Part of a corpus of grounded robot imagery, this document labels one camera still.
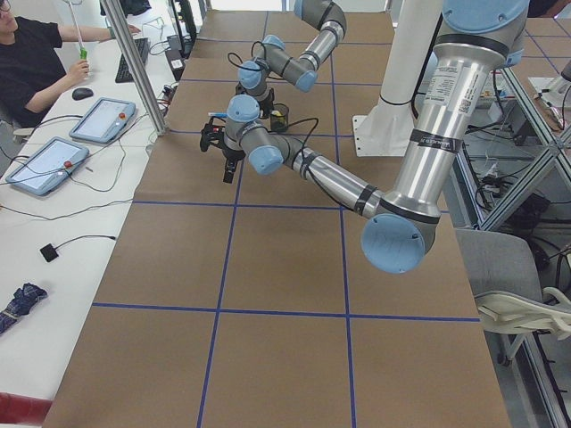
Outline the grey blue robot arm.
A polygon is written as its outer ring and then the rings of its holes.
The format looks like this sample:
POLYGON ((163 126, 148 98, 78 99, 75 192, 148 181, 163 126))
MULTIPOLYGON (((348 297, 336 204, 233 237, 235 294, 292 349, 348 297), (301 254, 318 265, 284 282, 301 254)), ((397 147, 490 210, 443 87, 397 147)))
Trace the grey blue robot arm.
POLYGON ((340 160, 315 149, 303 132, 269 128, 269 76, 314 92, 349 29, 332 1, 299 1, 294 13, 316 37, 298 54, 276 36, 254 48, 226 112, 224 152, 263 176, 292 169, 364 217, 360 246, 373 266, 411 271, 434 244, 443 187, 487 79, 521 59, 528 2, 405 2, 379 98, 352 123, 340 160))
POLYGON ((267 84, 269 75, 274 73, 298 90, 309 92, 320 66, 343 41, 347 30, 344 12, 333 1, 297 1, 294 13, 318 31, 299 56, 290 55, 279 37, 267 35, 252 45, 252 58, 238 66, 236 94, 253 97, 264 119, 274 109, 274 91, 267 84))

